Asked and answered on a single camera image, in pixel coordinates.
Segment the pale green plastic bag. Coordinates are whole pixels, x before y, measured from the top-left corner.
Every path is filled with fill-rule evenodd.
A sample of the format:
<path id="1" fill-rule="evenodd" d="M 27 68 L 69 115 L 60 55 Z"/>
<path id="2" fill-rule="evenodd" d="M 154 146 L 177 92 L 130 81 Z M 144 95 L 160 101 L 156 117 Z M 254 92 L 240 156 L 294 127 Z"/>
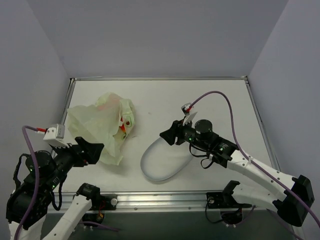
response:
<path id="1" fill-rule="evenodd" d="M 130 99 L 107 92 L 95 104 L 69 108 L 67 115 L 67 128 L 72 137 L 104 144 L 99 160 L 106 165 L 119 165 L 123 159 L 121 146 L 135 126 L 136 111 Z M 121 117 L 130 122 L 126 133 L 119 128 Z"/>

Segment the orange fake mango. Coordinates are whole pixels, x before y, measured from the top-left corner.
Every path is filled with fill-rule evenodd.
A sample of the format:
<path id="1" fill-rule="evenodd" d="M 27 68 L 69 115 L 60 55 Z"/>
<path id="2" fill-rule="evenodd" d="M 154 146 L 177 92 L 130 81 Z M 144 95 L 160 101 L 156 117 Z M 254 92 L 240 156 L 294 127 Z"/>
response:
<path id="1" fill-rule="evenodd" d="M 123 117 L 119 120 L 119 128 L 122 130 L 123 133 L 126 133 L 126 127 L 130 124 L 129 121 L 124 119 Z"/>

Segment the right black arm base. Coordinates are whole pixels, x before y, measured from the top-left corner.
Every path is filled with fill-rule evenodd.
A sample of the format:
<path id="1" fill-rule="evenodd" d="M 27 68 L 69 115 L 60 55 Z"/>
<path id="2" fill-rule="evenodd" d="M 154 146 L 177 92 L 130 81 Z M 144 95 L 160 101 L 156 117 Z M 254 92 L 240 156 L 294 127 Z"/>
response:
<path id="1" fill-rule="evenodd" d="M 244 222 L 243 209 L 251 208 L 249 216 L 255 207 L 248 203 L 238 203 L 233 197 L 234 190 L 240 183 L 235 180 L 231 180 L 222 191 L 207 192 L 206 193 L 206 205 L 204 215 L 206 220 L 211 224 L 224 223 L 226 227 L 232 226 L 235 228 Z M 220 219 L 211 220 L 208 216 L 208 209 L 219 209 Z"/>

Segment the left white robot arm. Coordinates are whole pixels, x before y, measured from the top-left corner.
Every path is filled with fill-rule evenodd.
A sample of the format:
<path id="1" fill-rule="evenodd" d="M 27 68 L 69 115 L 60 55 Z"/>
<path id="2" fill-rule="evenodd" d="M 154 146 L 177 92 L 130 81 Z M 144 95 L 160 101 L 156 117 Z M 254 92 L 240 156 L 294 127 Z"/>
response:
<path id="1" fill-rule="evenodd" d="M 39 240 L 48 206 L 60 210 L 61 204 L 55 203 L 54 189 L 61 188 L 73 167 L 93 165 L 100 159 L 104 148 L 102 143 L 89 143 L 82 137 L 76 137 L 76 144 L 66 144 L 54 140 L 50 144 L 56 156 L 46 151 L 34 151 L 29 139 L 26 140 L 29 154 L 23 153 L 29 174 L 20 182 L 17 165 L 13 174 L 15 191 L 6 205 L 6 219 L 12 240 Z M 80 186 L 69 209 L 46 236 L 48 240 L 66 240 L 78 221 L 88 210 L 100 206 L 100 189 L 88 183 Z"/>

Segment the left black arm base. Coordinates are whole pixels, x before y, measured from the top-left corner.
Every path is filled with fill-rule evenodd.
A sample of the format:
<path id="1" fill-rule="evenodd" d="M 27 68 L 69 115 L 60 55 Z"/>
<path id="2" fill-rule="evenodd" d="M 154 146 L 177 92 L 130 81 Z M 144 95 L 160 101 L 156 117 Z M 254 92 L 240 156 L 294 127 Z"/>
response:
<path id="1" fill-rule="evenodd" d="M 105 211 L 115 211 L 117 209 L 117 194 L 101 194 L 99 187 L 89 183 L 83 183 L 77 190 L 76 195 L 84 196 L 87 200 L 91 200 L 92 203 L 89 210 L 93 211 L 93 213 L 86 213 L 81 219 L 83 222 L 101 224 L 105 218 Z"/>

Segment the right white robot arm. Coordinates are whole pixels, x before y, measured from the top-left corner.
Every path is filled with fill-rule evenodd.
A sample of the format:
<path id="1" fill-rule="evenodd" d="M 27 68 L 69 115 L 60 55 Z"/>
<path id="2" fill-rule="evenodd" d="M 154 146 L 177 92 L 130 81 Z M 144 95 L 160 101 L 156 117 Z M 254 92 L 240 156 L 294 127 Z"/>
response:
<path id="1" fill-rule="evenodd" d="M 205 152 L 204 157 L 211 163 L 238 172 L 260 186 L 254 188 L 230 181 L 222 192 L 225 205 L 255 205 L 276 212 L 292 226 L 303 225 L 315 200 L 311 181 L 307 177 L 294 177 L 244 156 L 235 143 L 213 132 L 212 123 L 206 119 L 197 121 L 195 125 L 175 120 L 159 136 L 171 146 L 188 142 L 190 147 Z"/>

